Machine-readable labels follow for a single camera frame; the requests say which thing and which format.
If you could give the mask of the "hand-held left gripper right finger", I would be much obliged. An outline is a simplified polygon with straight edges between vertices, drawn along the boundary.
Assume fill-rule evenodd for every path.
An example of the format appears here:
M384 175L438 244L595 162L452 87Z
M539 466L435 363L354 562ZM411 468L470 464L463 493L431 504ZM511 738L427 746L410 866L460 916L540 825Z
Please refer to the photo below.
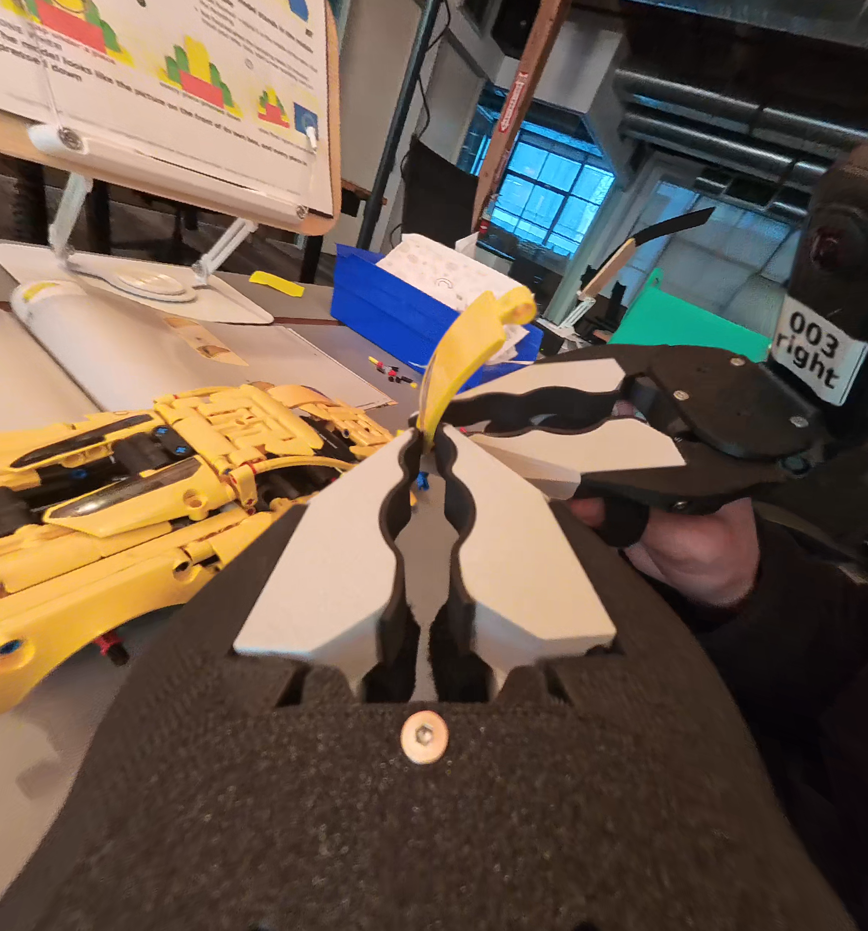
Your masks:
M546 496L452 426L438 471L456 532L438 693L494 694L513 669L609 650L614 623Z

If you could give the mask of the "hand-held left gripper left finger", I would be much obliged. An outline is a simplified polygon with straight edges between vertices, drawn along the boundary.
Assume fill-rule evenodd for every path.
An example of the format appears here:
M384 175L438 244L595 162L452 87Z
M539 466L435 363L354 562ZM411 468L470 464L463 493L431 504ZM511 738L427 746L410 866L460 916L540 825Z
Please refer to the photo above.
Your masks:
M287 513L288 541L234 652L333 667L356 694L413 694L418 624L396 539L417 474L411 427Z

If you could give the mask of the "yellow curved panel piece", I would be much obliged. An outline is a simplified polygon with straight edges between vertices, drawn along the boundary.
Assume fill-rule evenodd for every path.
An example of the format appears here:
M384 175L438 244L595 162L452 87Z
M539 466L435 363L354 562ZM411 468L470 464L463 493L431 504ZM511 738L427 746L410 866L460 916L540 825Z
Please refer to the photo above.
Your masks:
M532 292L517 286L501 296L481 293L440 339L420 384L417 430L426 452L433 449L440 421L463 385L504 346L506 327L536 316Z

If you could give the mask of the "person's right forearm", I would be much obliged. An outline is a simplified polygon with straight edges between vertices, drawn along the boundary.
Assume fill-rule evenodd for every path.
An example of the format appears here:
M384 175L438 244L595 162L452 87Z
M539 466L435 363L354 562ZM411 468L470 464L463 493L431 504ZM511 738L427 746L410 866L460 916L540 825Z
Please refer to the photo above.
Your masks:
M868 728L868 583L756 523L751 593L684 617L754 729L795 733L829 720Z

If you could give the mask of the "grey desk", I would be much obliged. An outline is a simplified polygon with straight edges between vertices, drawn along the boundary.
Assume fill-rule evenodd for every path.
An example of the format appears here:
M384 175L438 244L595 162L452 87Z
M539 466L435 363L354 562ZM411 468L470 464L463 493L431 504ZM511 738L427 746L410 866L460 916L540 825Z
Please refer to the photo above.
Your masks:
M305 295L291 298L252 284L242 274L223 278L257 305L380 387L394 404L371 414L389 430L404 425L417 408L415 391L388 386L369 371L368 357L382 357L374 344L337 326L331 318L332 288L305 285ZM443 481L430 477L416 515L398 539L406 561L406 591L421 629L417 655L415 702L436 697L428 663L428 630L448 584L447 558L455 534L443 515ZM40 843L62 808L93 734L139 657L168 624L173 609L138 617L124 628L130 662L116 668L93 647L60 666L22 704L0 716L0 897Z

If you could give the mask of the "person's right hand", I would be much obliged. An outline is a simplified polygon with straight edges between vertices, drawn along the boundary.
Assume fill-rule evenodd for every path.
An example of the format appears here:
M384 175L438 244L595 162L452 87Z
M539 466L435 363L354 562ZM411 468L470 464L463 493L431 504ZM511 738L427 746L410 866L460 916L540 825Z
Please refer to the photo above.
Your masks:
M739 499L706 516L654 510L640 541L623 553L684 599L734 610L753 592L761 562L753 502Z

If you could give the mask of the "white patterned paper bag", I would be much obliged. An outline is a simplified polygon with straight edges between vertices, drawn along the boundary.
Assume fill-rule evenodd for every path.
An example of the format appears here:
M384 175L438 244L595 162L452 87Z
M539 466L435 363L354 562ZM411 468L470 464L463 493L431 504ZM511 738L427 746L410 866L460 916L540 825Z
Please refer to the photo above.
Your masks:
M463 312L489 293L498 299L533 292L488 265L418 234L407 235L374 267L386 286L381 308L404 331L392 354L423 370Z

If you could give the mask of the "small cluster of brick pins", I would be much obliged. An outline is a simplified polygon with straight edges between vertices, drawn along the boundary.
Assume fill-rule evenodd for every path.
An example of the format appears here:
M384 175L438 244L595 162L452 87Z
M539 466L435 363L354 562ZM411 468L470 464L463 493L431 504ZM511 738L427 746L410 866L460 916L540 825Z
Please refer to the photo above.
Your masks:
M403 373L398 366L390 365L373 356L369 356L368 360L376 372L386 378L389 382L396 385L408 385L412 389L418 388L418 383L412 378L412 376Z

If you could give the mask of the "yellow toy brick car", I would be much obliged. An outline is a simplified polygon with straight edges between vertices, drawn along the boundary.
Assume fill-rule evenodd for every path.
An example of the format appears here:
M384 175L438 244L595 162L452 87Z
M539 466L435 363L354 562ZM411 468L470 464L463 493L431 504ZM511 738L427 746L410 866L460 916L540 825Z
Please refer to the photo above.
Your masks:
M178 607L290 508L393 440L301 385L165 395L0 432L0 716L90 645Z

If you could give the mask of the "blue plastic bin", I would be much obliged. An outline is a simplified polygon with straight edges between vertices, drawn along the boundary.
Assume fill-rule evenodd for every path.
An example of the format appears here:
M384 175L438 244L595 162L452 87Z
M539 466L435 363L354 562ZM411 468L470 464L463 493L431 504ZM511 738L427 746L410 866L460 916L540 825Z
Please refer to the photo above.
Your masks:
M413 369L392 354L392 350L399 349L400 336L406 333L381 308L386 286L381 273L373 267L385 256L342 244L337 247L331 313L335 320Z

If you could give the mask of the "black monitor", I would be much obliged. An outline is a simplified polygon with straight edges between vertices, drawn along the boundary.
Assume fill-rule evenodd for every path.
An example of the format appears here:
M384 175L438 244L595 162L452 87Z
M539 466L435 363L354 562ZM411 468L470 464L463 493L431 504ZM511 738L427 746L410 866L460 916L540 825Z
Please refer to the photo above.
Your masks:
M419 235L453 250L471 233L477 186L477 176L413 136L404 171L402 238Z

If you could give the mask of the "black metal pole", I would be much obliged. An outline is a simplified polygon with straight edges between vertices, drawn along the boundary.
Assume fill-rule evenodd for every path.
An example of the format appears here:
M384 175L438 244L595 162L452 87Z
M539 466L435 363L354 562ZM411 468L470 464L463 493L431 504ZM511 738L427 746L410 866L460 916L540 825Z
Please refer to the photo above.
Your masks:
M429 50L433 47L432 37L442 6L448 7L449 5L443 1L427 1L422 6L399 96L386 132L380 162L375 172L369 199L363 209L363 217L357 238L357 248L360 250L371 250L372 239L382 211L386 186L395 168L398 147L420 82L421 69Z

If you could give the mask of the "dark fleece-lined jacket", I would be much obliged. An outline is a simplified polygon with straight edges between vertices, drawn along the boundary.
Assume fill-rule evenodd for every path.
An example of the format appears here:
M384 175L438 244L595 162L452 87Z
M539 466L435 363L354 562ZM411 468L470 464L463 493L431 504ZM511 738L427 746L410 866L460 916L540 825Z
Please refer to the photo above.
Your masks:
M868 929L868 728L823 720L795 733L753 730L791 824L859 929Z

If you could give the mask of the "printed instruction sheet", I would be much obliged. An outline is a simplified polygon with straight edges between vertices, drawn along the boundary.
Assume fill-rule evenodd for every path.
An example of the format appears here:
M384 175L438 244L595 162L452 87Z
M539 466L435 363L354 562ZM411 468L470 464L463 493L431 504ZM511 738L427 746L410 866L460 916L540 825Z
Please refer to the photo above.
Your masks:
M325 2L0 2L0 111L334 213Z

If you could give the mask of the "wooden post with red label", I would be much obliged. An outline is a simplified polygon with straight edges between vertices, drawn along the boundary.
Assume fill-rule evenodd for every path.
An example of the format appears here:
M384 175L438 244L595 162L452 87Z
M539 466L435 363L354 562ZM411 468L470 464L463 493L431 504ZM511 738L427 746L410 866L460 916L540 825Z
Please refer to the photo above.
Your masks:
M478 176L472 213L473 234L482 231L486 222L485 216L496 202L522 120L530 107L534 91L543 75L554 43L569 16L571 6L571 1L541 1L537 8Z

